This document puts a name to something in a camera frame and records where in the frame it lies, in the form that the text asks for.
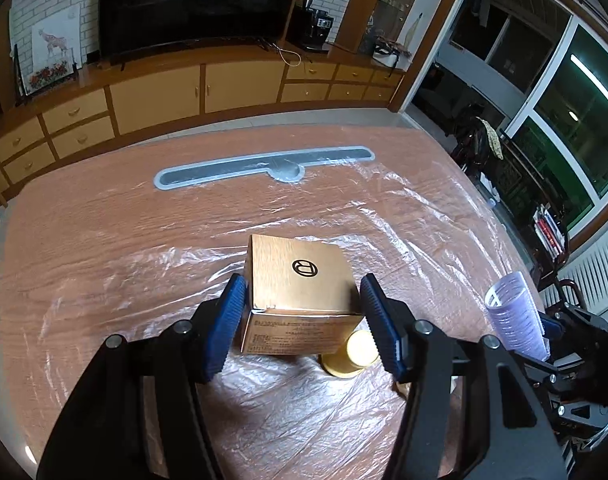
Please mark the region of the yellow plastic cup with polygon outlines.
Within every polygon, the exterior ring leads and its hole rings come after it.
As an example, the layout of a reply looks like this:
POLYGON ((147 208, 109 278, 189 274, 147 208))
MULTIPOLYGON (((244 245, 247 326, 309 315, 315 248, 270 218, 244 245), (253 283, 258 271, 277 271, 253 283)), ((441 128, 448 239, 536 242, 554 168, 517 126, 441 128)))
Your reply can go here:
POLYGON ((347 379, 362 373, 377 361, 379 352, 368 328, 355 330, 336 352, 323 354, 321 366, 330 375, 347 379))

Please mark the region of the brown cardboard box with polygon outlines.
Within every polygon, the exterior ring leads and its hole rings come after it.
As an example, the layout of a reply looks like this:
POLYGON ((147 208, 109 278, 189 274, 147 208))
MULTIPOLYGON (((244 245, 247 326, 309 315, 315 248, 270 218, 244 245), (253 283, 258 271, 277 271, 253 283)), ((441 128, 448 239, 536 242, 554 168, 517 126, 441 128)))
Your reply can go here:
POLYGON ((244 277, 243 353, 333 353, 362 322, 353 271, 339 246, 253 234, 244 277))

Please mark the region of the dark wooden chair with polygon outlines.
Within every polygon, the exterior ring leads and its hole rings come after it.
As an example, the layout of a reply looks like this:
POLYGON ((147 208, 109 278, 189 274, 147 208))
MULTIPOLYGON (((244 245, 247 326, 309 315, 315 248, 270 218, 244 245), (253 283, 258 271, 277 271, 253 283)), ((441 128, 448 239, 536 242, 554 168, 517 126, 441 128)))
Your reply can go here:
POLYGON ((471 116, 456 131, 453 160, 469 177, 491 174, 505 157, 497 131, 483 118, 471 116))

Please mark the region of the wooden tv cabinet with drawers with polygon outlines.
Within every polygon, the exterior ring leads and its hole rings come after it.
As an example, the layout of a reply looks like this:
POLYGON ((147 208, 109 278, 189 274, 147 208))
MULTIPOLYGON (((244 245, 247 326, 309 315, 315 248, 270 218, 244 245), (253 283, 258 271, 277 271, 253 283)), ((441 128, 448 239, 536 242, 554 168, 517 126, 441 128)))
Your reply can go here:
POLYGON ((49 171, 163 134, 298 110, 391 107, 404 76, 364 54, 290 44, 85 66, 0 116, 0 206, 49 171))

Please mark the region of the giraffe picture on stand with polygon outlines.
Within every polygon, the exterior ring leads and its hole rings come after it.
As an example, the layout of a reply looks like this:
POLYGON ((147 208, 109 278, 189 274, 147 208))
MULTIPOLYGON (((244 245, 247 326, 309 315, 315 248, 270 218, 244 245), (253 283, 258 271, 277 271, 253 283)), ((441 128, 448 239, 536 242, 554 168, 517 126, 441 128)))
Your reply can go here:
POLYGON ((16 105, 61 81, 77 78, 80 65, 80 5, 74 4, 31 28, 32 68, 22 70, 18 46, 12 51, 16 105))

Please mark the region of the black flat screen television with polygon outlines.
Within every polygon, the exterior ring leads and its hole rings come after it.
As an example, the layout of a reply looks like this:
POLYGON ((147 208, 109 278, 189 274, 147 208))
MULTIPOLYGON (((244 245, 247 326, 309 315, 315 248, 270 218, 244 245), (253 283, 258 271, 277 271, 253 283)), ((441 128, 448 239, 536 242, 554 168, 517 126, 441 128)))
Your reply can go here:
POLYGON ((99 52, 113 64, 164 50, 275 42, 293 0, 98 0, 99 52))

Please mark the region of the black coffee machine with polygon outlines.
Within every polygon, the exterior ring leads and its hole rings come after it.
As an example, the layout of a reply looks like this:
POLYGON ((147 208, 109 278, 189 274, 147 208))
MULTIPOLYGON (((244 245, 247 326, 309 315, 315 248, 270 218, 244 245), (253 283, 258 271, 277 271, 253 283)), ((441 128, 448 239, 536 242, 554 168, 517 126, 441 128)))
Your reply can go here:
POLYGON ((287 42, 308 52, 325 52, 333 17, 313 7, 313 0, 295 0, 287 29, 287 42))

